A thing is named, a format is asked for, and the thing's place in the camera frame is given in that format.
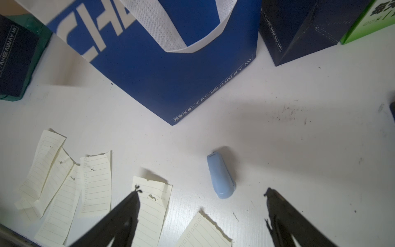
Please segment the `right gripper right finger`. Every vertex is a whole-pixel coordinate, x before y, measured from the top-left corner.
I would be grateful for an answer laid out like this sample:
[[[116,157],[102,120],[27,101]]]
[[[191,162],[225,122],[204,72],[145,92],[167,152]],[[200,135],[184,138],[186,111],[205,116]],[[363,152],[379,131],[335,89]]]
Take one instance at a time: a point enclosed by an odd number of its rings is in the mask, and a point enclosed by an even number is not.
[[[268,188],[267,209],[270,220],[266,226],[276,247],[336,247],[336,245],[312,225],[278,191]]]

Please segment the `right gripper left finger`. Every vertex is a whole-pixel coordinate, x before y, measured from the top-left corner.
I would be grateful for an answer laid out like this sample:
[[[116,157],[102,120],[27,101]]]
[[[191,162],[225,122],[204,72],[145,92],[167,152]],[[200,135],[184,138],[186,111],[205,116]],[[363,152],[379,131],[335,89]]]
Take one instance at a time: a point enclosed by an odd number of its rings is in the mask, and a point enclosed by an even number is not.
[[[140,210],[140,190],[132,191],[73,247],[130,247],[132,245]]]

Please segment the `light blue stapler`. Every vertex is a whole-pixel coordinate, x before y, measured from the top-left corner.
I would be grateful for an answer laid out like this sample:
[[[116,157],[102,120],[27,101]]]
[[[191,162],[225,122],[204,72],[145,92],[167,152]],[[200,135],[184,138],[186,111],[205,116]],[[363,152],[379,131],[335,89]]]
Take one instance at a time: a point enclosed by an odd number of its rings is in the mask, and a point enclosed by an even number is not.
[[[236,184],[219,152],[207,156],[207,163],[215,193],[220,199],[231,197],[236,190]]]

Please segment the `small dark navy bag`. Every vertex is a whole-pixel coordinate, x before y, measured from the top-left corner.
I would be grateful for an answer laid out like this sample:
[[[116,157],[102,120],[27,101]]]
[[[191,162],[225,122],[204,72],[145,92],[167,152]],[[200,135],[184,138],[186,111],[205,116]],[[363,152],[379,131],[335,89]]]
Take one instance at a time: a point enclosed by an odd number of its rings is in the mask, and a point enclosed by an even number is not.
[[[17,101],[29,84],[39,36],[1,16],[1,100]]]

